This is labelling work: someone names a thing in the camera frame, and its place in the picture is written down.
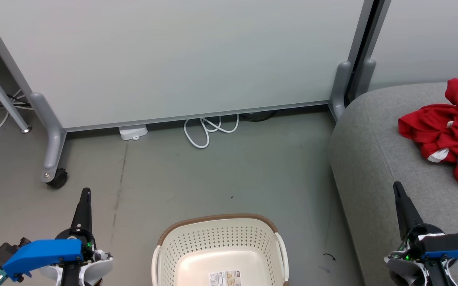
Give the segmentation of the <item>narrow white partition panel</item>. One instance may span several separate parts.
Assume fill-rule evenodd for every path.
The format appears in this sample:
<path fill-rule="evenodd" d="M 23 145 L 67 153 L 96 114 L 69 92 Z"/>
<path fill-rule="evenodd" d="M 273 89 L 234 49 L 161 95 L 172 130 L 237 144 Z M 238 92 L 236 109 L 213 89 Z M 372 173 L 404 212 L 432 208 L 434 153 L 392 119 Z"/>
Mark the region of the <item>narrow white partition panel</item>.
<path fill-rule="evenodd" d="M 374 0 L 346 92 L 458 78 L 458 0 Z"/>

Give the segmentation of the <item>paper label inside basket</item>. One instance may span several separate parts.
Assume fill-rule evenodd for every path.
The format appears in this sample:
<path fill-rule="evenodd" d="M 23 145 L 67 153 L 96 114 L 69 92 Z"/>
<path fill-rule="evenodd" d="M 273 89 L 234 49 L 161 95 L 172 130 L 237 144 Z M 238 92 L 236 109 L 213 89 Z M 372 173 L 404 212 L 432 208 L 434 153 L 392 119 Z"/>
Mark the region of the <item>paper label inside basket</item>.
<path fill-rule="evenodd" d="M 211 272 L 209 286 L 242 286 L 241 272 L 238 270 Z"/>

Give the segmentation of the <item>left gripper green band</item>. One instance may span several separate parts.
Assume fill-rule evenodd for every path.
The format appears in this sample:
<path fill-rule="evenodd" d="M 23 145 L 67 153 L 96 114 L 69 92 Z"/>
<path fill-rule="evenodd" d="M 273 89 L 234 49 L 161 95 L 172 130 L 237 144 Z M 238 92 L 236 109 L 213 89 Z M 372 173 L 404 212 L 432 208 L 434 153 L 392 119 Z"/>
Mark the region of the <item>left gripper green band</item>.
<path fill-rule="evenodd" d="M 78 205 L 72 219 L 72 228 L 60 232 L 56 239 L 73 239 L 81 241 L 81 257 L 73 262 L 64 262 L 60 259 L 57 266 L 62 268 L 60 286 L 96 286 L 96 282 L 81 281 L 81 269 L 89 263 L 95 262 L 95 241 L 91 231 L 91 189 L 83 188 Z"/>

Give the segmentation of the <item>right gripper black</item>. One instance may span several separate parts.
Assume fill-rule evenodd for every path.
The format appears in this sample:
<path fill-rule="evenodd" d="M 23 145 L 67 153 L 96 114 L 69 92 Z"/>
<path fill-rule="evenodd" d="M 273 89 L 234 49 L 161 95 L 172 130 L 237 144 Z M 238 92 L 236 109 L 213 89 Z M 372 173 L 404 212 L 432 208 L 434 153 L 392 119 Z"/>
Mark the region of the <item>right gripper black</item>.
<path fill-rule="evenodd" d="M 422 259 L 419 242 L 426 236 L 445 234 L 440 228 L 423 223 L 401 182 L 393 183 L 400 238 L 397 250 L 397 286 L 450 286 L 445 272 L 447 259 Z"/>

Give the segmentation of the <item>grey fabric sofa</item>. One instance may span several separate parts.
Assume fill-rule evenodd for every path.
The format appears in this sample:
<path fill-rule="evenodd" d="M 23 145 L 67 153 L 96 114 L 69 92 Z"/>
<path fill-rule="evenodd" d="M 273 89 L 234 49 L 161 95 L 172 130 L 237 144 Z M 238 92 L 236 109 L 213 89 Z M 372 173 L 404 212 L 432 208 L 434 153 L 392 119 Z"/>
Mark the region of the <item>grey fabric sofa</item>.
<path fill-rule="evenodd" d="M 398 119 L 447 103 L 447 83 L 376 89 L 348 105 L 329 144 L 329 160 L 366 286 L 396 286 L 384 257 L 400 244 L 393 183 L 400 181 L 425 223 L 458 232 L 458 183 L 450 164 L 422 158 L 398 132 Z"/>

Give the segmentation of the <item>wide white partition panel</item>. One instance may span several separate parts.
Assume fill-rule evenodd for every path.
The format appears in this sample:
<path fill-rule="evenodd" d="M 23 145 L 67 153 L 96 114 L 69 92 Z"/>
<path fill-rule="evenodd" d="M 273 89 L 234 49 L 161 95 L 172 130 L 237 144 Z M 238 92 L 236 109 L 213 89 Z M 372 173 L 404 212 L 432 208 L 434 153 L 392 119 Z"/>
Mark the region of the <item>wide white partition panel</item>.
<path fill-rule="evenodd" d="M 337 102 L 372 0 L 0 0 L 0 56 L 46 129 L 71 132 Z"/>

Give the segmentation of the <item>cream perforated laundry basket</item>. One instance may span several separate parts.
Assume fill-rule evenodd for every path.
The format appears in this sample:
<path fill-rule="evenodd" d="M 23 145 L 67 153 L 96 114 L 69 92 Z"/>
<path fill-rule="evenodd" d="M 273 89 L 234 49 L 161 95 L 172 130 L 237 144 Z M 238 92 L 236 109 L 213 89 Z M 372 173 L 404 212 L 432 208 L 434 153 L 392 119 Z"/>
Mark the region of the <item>cream perforated laundry basket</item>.
<path fill-rule="evenodd" d="M 209 286 L 211 272 L 241 272 L 242 286 L 289 286 L 275 224 L 258 214 L 204 216 L 171 225 L 151 259 L 153 286 Z"/>

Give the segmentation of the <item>white power adapter box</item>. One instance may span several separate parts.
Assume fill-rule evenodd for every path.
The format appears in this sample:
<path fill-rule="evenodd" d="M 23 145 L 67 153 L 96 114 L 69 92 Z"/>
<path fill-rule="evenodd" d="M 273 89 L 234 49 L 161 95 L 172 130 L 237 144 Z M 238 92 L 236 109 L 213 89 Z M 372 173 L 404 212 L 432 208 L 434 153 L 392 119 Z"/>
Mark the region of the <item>white power adapter box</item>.
<path fill-rule="evenodd" d="M 147 126 L 145 124 L 124 126 L 119 127 L 120 137 L 124 141 L 138 140 L 140 137 L 145 136 L 148 133 Z"/>

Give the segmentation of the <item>black caster wheel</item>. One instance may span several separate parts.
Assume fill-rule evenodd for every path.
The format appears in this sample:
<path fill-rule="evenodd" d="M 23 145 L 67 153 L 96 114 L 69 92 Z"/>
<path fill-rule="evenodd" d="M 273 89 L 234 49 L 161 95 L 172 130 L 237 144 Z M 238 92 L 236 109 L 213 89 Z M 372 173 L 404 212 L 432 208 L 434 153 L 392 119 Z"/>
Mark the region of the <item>black caster wheel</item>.
<path fill-rule="evenodd" d="M 51 187 L 52 189 L 60 189 L 68 180 L 68 173 L 64 168 L 58 168 L 56 170 L 55 177 L 46 183 L 47 186 Z"/>

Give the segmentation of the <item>red garment white trim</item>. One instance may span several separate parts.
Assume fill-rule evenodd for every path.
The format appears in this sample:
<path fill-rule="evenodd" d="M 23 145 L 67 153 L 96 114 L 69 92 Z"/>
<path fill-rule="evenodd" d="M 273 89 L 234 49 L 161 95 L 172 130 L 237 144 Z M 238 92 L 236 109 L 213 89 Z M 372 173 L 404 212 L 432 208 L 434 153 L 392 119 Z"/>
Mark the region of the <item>red garment white trim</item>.
<path fill-rule="evenodd" d="M 433 163 L 453 166 L 458 183 L 458 107 L 431 104 L 398 120 L 401 136 L 418 145 L 421 156 Z"/>

